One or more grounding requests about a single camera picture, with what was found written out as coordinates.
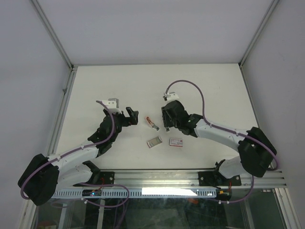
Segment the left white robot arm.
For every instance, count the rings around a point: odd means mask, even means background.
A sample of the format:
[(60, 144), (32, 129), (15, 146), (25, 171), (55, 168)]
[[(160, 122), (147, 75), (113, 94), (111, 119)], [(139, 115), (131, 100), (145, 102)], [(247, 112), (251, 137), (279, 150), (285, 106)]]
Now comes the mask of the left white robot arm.
[(40, 206), (63, 188), (80, 183), (100, 184), (101, 172), (92, 160), (110, 150), (124, 127), (138, 124), (139, 112), (131, 107), (126, 111), (128, 116), (105, 108), (100, 126), (76, 149), (51, 156), (35, 155), (18, 180), (21, 196)]

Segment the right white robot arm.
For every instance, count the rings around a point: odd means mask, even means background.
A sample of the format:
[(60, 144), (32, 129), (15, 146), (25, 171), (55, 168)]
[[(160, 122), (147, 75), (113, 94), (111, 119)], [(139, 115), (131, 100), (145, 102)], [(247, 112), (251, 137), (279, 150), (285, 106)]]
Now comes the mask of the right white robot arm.
[(262, 178), (266, 171), (271, 170), (270, 164), (277, 151), (261, 129), (252, 127), (250, 130), (239, 130), (217, 126), (202, 115), (188, 114), (178, 100), (168, 102), (161, 111), (166, 130), (174, 127), (184, 135), (209, 139), (238, 153), (234, 158), (215, 164), (213, 172), (203, 177), (207, 185), (215, 188), (226, 186), (241, 174)]

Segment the staple box tray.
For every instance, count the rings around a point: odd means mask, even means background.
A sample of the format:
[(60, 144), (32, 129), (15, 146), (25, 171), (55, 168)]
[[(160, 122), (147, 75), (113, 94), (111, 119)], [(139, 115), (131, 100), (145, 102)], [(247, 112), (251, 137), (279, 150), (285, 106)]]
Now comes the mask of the staple box tray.
[(153, 138), (153, 139), (147, 141), (147, 146), (148, 146), (149, 148), (152, 148), (152, 147), (155, 147), (155, 146), (161, 144), (162, 142), (163, 142), (163, 141), (162, 141), (161, 137), (158, 136), (158, 137), (155, 137), (155, 138)]

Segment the pink white mini stapler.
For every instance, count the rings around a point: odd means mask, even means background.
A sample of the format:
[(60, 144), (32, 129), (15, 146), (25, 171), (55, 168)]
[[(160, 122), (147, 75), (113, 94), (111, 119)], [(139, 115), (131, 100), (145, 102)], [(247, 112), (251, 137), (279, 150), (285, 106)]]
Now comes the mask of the pink white mini stapler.
[(150, 117), (145, 117), (146, 122), (148, 123), (148, 125), (153, 128), (156, 131), (159, 131), (159, 127), (150, 119)]

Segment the red white staple box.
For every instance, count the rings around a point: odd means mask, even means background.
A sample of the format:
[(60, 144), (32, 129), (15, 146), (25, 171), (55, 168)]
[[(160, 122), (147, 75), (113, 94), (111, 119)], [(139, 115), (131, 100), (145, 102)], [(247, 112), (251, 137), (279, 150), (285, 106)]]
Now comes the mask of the red white staple box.
[(183, 147), (183, 140), (179, 138), (170, 138), (169, 146)]

